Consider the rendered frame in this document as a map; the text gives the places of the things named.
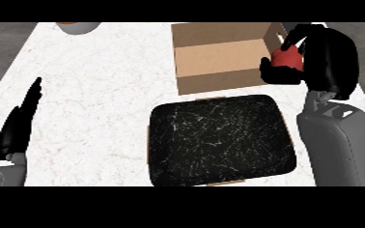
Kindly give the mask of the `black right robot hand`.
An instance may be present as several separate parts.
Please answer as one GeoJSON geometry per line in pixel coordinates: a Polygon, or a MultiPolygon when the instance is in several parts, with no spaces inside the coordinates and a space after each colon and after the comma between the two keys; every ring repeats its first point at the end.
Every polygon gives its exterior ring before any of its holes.
{"type": "Polygon", "coordinates": [[[274,66],[274,58],[262,58],[261,72],[268,84],[298,85],[308,90],[332,92],[336,100],[348,100],[360,77],[358,51],[351,37],[323,24],[299,24],[281,45],[280,52],[305,40],[296,52],[305,57],[303,69],[274,66]]]}

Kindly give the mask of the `red bell pepper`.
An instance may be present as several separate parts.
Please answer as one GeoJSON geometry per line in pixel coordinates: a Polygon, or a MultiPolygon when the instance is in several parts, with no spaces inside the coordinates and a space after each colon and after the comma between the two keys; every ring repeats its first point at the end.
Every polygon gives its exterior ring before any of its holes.
{"type": "Polygon", "coordinates": [[[272,52],[271,64],[275,67],[290,67],[299,71],[303,69],[303,55],[299,53],[299,49],[295,45],[292,45],[286,51],[277,49],[272,52]]]}

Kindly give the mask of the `brown cardboard box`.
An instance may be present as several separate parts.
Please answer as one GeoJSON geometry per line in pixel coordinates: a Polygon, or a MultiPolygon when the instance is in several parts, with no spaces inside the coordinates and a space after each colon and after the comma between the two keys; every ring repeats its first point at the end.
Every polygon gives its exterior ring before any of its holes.
{"type": "Polygon", "coordinates": [[[179,94],[265,85],[262,58],[287,38],[281,22],[191,22],[172,25],[179,94]]]}

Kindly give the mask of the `black marble tray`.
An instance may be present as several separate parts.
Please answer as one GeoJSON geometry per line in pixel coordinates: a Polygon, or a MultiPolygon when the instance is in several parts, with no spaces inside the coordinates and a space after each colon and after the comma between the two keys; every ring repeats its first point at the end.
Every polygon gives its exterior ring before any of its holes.
{"type": "Polygon", "coordinates": [[[298,157],[274,98],[252,95],[159,105],[150,116],[148,171],[157,186],[290,173],[298,157]]]}

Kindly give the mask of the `grey bowl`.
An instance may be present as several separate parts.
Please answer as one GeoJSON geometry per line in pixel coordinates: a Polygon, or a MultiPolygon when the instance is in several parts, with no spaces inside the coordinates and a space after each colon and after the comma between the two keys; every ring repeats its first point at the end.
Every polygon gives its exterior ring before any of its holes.
{"type": "Polygon", "coordinates": [[[60,28],[68,35],[85,35],[91,33],[100,27],[100,25],[100,22],[58,22],[60,28]]]}

